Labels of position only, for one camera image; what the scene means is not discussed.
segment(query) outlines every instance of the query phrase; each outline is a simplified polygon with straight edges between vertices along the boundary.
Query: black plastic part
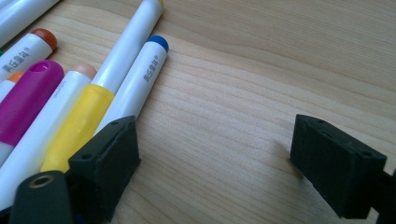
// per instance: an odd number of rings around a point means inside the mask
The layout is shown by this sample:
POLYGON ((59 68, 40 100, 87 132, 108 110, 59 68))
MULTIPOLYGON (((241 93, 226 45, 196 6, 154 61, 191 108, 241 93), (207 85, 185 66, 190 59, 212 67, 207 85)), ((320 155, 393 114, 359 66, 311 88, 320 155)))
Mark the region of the black plastic part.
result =
POLYGON ((24 180, 18 187, 10 224, 73 224, 64 174, 48 171, 24 180))
POLYGON ((0 211, 0 224, 8 223, 10 211, 11 211, 10 207, 0 211))
POLYGON ((396 171, 393 176, 383 173, 376 188, 373 208, 379 213, 377 224, 396 223, 396 171))
POLYGON ((324 120, 296 117, 290 161, 339 217, 367 218, 386 159, 324 120))
POLYGON ((90 223, 113 218, 114 210, 140 163, 134 117, 110 122, 69 159, 71 192, 78 212, 90 223))

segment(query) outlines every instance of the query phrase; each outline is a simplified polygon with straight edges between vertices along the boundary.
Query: blue marker cap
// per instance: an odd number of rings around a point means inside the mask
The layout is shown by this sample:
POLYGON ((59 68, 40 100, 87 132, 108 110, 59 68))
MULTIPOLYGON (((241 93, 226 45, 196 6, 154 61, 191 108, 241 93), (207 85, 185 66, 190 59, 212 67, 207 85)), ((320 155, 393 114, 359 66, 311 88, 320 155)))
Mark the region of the blue marker cap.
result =
POLYGON ((169 50, 168 42, 166 42, 166 40, 162 36, 160 36, 160 35, 151 36, 148 39, 148 42, 149 41, 155 42, 155 43, 163 46, 163 48, 166 50, 166 52, 168 52, 168 50, 169 50))

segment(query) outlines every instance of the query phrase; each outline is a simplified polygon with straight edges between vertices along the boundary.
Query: magenta marker cap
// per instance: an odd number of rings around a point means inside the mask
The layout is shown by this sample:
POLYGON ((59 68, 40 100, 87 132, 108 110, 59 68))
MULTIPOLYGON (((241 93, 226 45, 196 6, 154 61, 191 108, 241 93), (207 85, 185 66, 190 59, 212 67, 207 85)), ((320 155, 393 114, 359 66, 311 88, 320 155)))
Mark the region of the magenta marker cap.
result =
POLYGON ((64 77, 51 60, 31 65, 0 104, 0 142, 16 146, 64 77))

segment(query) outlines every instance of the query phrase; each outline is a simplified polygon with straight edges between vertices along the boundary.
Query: wooden table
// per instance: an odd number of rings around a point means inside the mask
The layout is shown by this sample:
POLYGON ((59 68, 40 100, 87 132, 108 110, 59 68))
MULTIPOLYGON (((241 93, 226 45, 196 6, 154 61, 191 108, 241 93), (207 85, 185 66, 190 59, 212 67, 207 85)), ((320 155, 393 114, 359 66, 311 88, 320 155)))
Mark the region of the wooden table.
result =
MULTIPOLYGON (((47 28, 64 70, 99 69, 139 4, 63 0, 22 35, 47 28)), ((375 223, 373 210, 339 219, 289 162, 290 144, 296 114, 325 119, 393 173, 395 2, 165 0, 153 33, 170 51, 112 223, 375 223)))

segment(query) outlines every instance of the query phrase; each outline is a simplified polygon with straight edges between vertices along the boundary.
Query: yellow marker cap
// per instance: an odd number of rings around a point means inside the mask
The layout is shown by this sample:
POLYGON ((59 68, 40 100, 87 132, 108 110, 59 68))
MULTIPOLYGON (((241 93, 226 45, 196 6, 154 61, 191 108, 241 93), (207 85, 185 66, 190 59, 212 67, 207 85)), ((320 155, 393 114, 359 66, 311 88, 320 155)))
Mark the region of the yellow marker cap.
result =
POLYGON ((161 6, 164 8, 163 0, 158 0, 161 3, 161 6))
POLYGON ((49 144, 41 172, 69 169, 68 160, 93 136, 114 94, 98 85, 84 88, 60 130, 49 144))

